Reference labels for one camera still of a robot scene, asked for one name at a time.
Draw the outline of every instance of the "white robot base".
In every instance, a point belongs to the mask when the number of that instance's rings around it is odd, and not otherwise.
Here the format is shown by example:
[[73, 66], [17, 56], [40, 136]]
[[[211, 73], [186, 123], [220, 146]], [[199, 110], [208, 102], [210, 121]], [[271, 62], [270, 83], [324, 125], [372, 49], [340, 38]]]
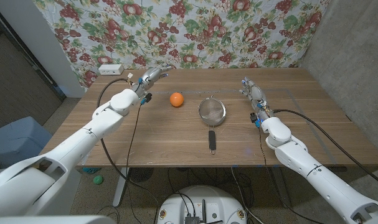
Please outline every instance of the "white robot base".
[[[247, 217], [240, 202], [217, 187], [194, 185], [180, 190], [179, 193], [182, 197], [178, 193], [173, 194], [161, 205], [158, 224], [247, 223]], [[197, 218], [193, 217], [193, 206]]]

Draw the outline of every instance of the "mesh strainer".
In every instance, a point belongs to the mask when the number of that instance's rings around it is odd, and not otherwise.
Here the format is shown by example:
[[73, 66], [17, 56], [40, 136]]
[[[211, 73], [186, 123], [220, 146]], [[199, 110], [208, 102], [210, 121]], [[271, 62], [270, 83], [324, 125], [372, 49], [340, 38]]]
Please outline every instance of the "mesh strainer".
[[216, 137], [213, 128], [224, 121], [226, 116], [225, 105], [216, 98], [208, 97], [200, 103], [199, 114], [201, 120], [208, 124], [209, 149], [211, 150], [211, 154], [214, 155], [216, 150]]

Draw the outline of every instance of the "power strip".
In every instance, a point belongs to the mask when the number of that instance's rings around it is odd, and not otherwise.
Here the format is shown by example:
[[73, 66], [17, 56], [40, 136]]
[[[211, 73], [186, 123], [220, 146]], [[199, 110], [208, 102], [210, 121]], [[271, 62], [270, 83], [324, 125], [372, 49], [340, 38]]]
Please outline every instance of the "power strip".
[[121, 75], [123, 71], [122, 65], [101, 65], [99, 68], [101, 75]]

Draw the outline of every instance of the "floral fabric backdrop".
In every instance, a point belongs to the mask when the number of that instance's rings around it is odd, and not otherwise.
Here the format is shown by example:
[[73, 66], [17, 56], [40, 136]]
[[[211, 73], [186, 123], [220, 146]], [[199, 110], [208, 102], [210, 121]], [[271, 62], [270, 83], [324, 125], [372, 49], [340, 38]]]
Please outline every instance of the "floral fabric backdrop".
[[329, 0], [33, 0], [81, 86], [104, 63], [297, 67]]

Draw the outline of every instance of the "blue chair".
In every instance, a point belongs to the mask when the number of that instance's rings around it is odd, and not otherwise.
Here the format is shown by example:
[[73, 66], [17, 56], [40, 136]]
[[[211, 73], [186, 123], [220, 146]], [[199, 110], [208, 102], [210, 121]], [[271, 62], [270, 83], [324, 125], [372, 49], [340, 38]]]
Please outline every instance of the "blue chair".
[[38, 156], [52, 135], [32, 117], [0, 128], [0, 168]]

